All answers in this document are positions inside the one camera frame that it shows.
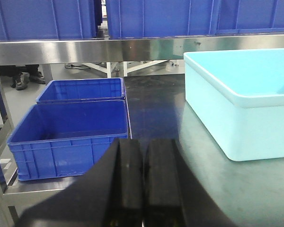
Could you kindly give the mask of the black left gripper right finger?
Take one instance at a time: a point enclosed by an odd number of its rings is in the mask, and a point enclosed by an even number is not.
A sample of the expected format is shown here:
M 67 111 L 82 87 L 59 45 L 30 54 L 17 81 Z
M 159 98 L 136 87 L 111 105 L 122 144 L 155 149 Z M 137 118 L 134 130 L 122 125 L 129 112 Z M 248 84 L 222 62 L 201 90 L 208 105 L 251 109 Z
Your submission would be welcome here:
M 144 162 L 147 227 L 234 227 L 189 170 L 175 140 L 149 143 Z

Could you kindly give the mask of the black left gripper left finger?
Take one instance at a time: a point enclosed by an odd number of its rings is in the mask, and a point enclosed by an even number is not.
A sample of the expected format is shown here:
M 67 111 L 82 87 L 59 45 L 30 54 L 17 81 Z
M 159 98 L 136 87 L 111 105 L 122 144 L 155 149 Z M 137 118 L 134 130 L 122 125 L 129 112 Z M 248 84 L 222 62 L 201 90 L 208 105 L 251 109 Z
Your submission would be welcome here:
M 64 190 L 25 210 L 16 225 L 140 227 L 142 167 L 139 142 L 115 139 L 90 170 Z

